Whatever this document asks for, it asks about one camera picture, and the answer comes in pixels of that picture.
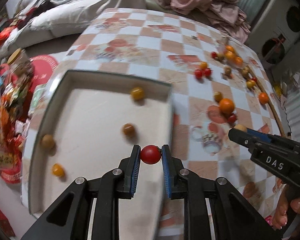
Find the person's right hand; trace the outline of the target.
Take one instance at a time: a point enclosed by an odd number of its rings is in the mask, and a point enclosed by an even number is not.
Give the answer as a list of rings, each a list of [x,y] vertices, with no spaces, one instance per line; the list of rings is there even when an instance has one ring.
[[[289,201],[287,199],[287,193],[290,193],[290,186],[287,184],[279,198],[277,203],[277,207],[273,216],[272,225],[275,229],[282,229],[286,226],[289,221],[287,211],[290,207],[295,213],[300,215],[300,198],[296,198],[294,200]]]

